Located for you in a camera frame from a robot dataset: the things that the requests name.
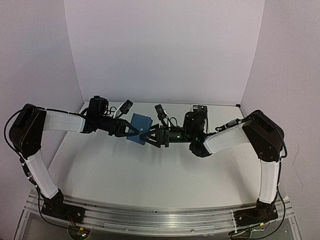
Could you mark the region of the blue card holder wallet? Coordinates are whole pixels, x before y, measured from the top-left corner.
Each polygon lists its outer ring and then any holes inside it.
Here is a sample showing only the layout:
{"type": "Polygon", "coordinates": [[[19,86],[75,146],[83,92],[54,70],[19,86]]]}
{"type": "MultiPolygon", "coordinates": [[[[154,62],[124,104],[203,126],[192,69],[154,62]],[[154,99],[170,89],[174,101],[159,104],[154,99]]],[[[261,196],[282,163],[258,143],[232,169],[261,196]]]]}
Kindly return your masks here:
{"type": "Polygon", "coordinates": [[[140,135],[147,133],[151,129],[153,119],[149,116],[134,113],[132,115],[130,124],[138,130],[139,134],[135,136],[127,136],[126,139],[144,146],[146,142],[140,139],[140,135]]]}

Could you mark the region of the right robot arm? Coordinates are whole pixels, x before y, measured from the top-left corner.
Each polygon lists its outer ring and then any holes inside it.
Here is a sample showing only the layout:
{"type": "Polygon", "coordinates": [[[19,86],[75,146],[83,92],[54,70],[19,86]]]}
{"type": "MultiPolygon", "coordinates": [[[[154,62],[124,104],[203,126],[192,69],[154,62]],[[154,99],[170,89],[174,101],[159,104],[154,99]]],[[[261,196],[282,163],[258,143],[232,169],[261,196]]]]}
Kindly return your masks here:
{"type": "Polygon", "coordinates": [[[208,112],[198,109],[185,114],[183,126],[172,125],[163,110],[157,110],[161,124],[153,125],[140,140],[157,148],[170,143],[188,143],[197,157],[206,158],[224,149],[251,144],[260,160],[260,191],[258,201],[271,204],[276,199],[280,181],[280,162],[286,155],[284,131],[261,110],[255,110],[243,119],[233,119],[207,132],[208,112]]]}

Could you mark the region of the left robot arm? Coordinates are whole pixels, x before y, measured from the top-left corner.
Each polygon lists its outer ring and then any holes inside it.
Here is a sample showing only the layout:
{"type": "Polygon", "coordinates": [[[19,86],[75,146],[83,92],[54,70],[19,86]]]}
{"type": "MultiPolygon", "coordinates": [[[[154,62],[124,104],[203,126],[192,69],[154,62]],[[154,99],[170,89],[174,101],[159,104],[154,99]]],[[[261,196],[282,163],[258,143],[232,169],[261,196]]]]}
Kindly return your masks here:
{"type": "Polygon", "coordinates": [[[43,160],[43,133],[62,131],[91,134],[102,130],[117,138],[137,136],[139,130],[121,118],[132,106],[133,103],[127,100],[113,115],[108,115],[108,100],[95,95],[90,99],[88,107],[80,113],[27,103],[7,120],[3,129],[4,140],[18,155],[28,180],[50,200],[47,208],[55,217],[64,217],[68,210],[66,204],[56,198],[61,196],[61,192],[43,160]]]}

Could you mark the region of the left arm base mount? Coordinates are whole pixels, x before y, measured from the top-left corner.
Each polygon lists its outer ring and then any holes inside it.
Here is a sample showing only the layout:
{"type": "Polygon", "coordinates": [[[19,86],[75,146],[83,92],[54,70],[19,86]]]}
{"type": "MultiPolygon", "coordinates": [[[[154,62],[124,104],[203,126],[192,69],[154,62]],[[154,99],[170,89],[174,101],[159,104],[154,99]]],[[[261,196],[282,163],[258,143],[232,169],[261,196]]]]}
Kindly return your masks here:
{"type": "Polygon", "coordinates": [[[60,189],[52,198],[43,198],[41,213],[52,218],[69,221],[75,224],[81,224],[84,220],[85,209],[80,206],[64,203],[64,195],[60,189]]]}

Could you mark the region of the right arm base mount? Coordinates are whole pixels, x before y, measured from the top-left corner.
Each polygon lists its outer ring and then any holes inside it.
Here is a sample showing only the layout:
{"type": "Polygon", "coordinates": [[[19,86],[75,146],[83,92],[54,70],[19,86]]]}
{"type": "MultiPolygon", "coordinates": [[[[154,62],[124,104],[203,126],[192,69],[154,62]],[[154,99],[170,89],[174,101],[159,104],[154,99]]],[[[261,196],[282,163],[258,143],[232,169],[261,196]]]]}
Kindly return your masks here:
{"type": "Polygon", "coordinates": [[[253,208],[237,210],[233,216],[238,227],[249,225],[259,225],[278,218],[278,212],[275,206],[276,200],[271,203],[264,203],[259,199],[253,208]]]}

